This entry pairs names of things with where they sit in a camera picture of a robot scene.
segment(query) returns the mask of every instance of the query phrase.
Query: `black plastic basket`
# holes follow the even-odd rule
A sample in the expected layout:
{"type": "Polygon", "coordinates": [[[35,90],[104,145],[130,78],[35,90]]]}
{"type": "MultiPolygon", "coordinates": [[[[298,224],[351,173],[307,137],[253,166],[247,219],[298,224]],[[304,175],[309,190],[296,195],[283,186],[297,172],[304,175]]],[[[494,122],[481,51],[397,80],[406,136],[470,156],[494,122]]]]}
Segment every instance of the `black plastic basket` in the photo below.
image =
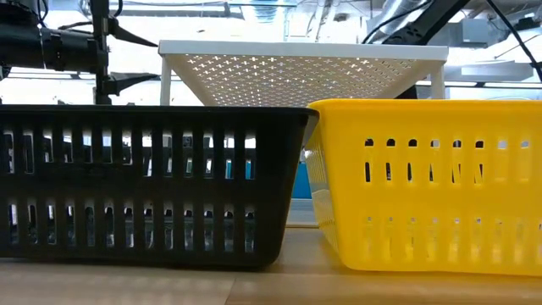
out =
{"type": "Polygon", "coordinates": [[[304,108],[0,106],[0,256],[261,267],[304,108]]]}

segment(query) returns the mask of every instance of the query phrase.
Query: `wooden table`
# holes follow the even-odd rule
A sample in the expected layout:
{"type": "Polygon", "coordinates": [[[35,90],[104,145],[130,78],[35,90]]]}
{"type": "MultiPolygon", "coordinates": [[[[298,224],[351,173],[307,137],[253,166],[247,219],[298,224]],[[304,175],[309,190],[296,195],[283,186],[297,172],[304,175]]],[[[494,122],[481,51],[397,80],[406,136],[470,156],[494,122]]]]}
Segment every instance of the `wooden table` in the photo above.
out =
{"type": "Polygon", "coordinates": [[[288,229],[262,273],[0,260],[0,304],[542,304],[542,278],[346,269],[315,229],[288,229]]]}

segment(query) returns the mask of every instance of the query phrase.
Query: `shelf leg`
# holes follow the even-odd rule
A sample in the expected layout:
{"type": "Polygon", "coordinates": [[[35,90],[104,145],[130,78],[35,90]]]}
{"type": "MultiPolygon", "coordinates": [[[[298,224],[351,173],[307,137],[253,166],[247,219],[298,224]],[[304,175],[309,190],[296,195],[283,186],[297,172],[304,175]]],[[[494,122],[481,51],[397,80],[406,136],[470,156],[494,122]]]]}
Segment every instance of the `shelf leg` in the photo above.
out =
{"type": "Polygon", "coordinates": [[[171,67],[166,58],[162,58],[162,77],[160,87],[160,106],[169,106],[171,98],[171,67]]]}
{"type": "Polygon", "coordinates": [[[445,99],[444,66],[440,66],[431,74],[431,97],[433,99],[445,99]]]}

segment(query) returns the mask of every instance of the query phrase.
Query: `blue object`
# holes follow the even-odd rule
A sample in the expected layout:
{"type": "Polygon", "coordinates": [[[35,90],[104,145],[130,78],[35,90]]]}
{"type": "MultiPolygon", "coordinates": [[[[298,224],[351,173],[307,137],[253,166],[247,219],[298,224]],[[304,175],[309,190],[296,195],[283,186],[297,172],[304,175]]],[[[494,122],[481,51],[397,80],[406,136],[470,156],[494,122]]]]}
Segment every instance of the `blue object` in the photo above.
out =
{"type": "Polygon", "coordinates": [[[300,162],[297,166],[296,182],[294,183],[294,191],[291,195],[296,199],[311,199],[311,187],[308,184],[307,165],[305,162],[300,162]]]}

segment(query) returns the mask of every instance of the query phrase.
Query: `plastic basket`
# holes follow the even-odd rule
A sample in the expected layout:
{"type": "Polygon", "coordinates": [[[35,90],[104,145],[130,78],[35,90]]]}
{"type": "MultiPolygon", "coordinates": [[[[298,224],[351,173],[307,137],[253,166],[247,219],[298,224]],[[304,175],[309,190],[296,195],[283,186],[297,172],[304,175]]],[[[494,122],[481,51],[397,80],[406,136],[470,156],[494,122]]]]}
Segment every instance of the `plastic basket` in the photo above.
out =
{"type": "Polygon", "coordinates": [[[306,147],[351,269],[542,275],[542,103],[328,100],[306,147]]]}
{"type": "Polygon", "coordinates": [[[295,108],[1,106],[0,256],[268,265],[317,120],[295,108]]]}

